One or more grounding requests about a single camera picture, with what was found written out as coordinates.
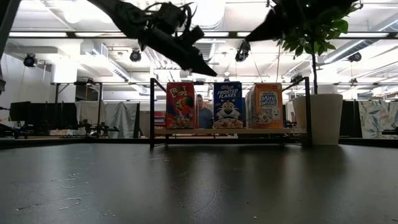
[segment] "dark table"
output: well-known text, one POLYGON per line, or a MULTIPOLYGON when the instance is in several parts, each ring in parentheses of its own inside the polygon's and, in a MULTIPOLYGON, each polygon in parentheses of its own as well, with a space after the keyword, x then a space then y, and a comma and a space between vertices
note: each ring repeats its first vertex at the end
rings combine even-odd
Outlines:
POLYGON ((398 223, 398 150, 72 144, 0 151, 0 223, 398 223))

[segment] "wooden shelf board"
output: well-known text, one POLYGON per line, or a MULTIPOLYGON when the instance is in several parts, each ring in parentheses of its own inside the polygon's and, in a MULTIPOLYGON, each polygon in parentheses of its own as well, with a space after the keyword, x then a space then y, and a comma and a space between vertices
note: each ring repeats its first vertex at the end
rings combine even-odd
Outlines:
POLYGON ((285 129, 156 129, 155 134, 305 134, 306 130, 285 129))

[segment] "blue cereal box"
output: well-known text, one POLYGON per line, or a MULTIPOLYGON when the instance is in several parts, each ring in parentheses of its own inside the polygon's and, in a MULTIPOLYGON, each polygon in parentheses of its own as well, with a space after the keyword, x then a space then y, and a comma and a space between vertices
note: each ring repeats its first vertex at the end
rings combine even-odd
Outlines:
POLYGON ((214 127, 243 128, 242 83, 214 84, 214 127))

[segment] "plant stem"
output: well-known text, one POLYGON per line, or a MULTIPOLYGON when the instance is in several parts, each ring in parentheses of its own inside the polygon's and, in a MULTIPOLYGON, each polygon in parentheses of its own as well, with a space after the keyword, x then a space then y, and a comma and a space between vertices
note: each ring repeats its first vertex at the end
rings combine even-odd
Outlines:
POLYGON ((314 94, 318 94, 318 76, 317 76, 317 59, 315 58, 315 43, 311 40, 311 48, 312 48, 312 70, 313 70, 313 92, 314 94))

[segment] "frosted flakes box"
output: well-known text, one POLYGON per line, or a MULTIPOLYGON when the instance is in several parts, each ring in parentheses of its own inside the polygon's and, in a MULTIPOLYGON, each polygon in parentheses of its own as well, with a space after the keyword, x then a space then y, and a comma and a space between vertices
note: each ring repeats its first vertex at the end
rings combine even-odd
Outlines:
POLYGON ((198 128, 197 95, 193 83, 168 83, 166 90, 166 128, 198 128))
POLYGON ((245 100, 248 128, 283 128, 280 83, 255 84, 245 100))
POLYGON ((242 83, 214 84, 214 127, 243 128, 242 83))

